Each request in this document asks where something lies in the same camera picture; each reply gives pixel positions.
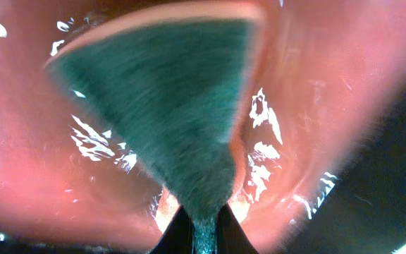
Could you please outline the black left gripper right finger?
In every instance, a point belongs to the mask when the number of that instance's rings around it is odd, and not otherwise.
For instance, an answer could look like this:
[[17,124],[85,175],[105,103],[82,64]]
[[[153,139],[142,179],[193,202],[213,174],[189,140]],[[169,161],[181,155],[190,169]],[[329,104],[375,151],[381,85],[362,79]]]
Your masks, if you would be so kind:
[[218,213],[216,237],[218,254],[258,254],[228,204]]

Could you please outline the green and orange sponge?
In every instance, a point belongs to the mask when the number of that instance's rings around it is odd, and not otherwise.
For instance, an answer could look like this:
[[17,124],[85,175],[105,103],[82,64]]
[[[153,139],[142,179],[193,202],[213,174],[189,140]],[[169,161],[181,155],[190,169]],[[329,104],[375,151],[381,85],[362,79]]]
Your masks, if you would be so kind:
[[264,21],[251,1],[157,4],[90,28],[45,65],[176,197],[193,223],[193,253],[217,253]]

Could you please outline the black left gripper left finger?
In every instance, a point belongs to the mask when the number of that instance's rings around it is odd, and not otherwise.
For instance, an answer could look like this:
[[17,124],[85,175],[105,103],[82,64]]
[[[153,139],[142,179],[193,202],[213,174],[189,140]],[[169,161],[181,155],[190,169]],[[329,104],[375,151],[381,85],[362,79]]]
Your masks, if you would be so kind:
[[182,206],[149,254],[193,254],[193,223]]

